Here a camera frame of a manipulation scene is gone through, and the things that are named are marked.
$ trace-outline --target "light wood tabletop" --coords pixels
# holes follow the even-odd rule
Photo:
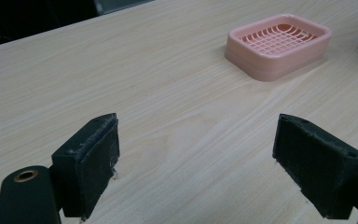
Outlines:
[[[224,57],[227,33],[291,13],[325,56],[273,82]],[[156,0],[0,46],[0,185],[87,121],[117,113],[121,157],[87,223],[323,219],[272,158],[280,113],[358,149],[358,1]],[[62,216],[63,223],[78,223]]]

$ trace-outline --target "wooden table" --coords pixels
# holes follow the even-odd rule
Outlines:
[[[227,33],[280,13],[333,38],[321,62],[255,81]],[[271,154],[280,113],[358,148],[358,1],[156,0],[1,45],[0,184],[112,112],[119,179],[88,223],[356,223],[320,217]]]

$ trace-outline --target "plastic soap dish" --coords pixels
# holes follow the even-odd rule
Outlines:
[[[331,34],[315,22],[278,15],[230,31],[226,58],[256,80],[273,81],[321,59]]]

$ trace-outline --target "pink soap dish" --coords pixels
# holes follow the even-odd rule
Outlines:
[[[331,34],[315,22],[278,15],[230,31],[226,58],[256,80],[273,81],[321,59]]]

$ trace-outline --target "metal screw hole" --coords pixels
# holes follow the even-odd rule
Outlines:
[[[37,176],[36,170],[27,170],[23,171],[20,174],[14,177],[14,181],[17,183],[22,183],[31,179],[34,179]]]

